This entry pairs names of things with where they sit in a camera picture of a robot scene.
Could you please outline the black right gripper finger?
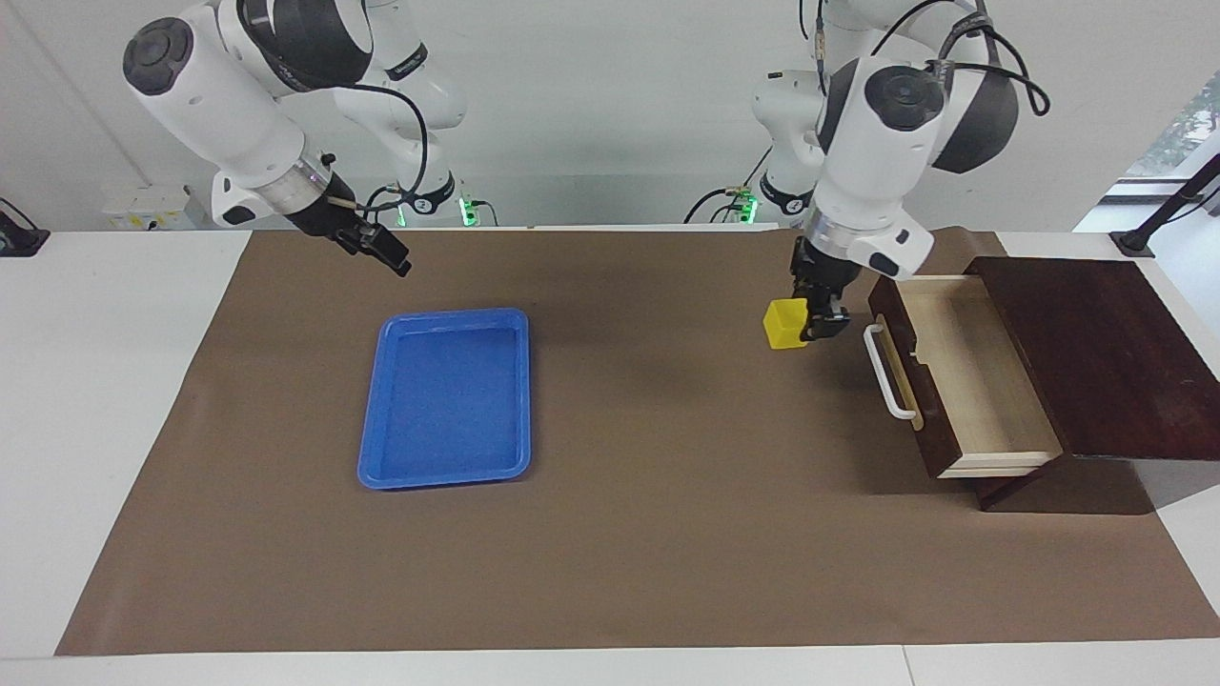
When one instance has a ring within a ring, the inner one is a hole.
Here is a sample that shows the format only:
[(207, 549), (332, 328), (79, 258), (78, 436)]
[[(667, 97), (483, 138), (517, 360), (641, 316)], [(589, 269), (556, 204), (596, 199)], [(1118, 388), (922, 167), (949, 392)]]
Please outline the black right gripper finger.
[(410, 272), (409, 248), (396, 238), (362, 238), (360, 251), (388, 266), (396, 276)]
[(392, 271), (414, 269), (409, 261), (409, 248), (379, 223), (366, 223), (362, 227), (362, 251)]

